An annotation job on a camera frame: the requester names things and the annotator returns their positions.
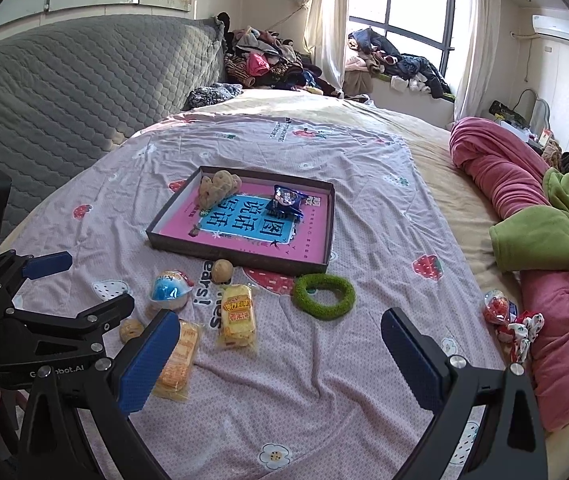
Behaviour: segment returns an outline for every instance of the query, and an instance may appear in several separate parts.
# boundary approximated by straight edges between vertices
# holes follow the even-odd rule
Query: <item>biscuit packet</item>
[[[253,287],[250,285],[223,285],[221,325],[218,345],[223,348],[248,346],[257,349],[256,311]]]
[[[200,325],[180,320],[180,339],[171,352],[152,394],[171,400],[188,399],[188,382],[200,340]]]

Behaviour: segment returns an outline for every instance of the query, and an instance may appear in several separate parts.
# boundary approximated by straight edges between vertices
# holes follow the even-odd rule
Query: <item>gray quilted mattress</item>
[[[0,169],[13,186],[1,237],[136,131],[221,80],[216,20],[121,14],[0,41]]]

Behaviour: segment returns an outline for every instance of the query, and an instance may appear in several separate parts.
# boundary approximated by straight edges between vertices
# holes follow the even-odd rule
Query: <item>candy bag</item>
[[[200,325],[180,320],[180,339],[153,388],[153,395],[171,400],[188,399],[188,381],[194,365]]]
[[[484,314],[487,323],[492,325],[508,325],[511,322],[509,299],[501,290],[489,290],[484,297]]]

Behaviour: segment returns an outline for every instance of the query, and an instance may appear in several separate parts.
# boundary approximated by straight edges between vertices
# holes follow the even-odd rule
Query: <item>blue gripper pad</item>
[[[443,377],[420,346],[421,340],[426,338],[398,308],[382,314],[380,329],[382,340],[411,388],[415,400],[423,410],[438,415],[444,405]]]
[[[69,270],[72,264],[73,258],[67,251],[39,256],[27,261],[22,269],[22,277],[37,280],[38,278]]]
[[[180,320],[161,310],[139,337],[127,342],[114,359],[112,390],[124,415],[139,412],[180,338]]]

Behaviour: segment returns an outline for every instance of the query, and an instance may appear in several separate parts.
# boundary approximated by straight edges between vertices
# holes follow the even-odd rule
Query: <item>window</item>
[[[349,0],[348,31],[371,27],[402,54],[426,57],[446,74],[457,10],[456,0]]]

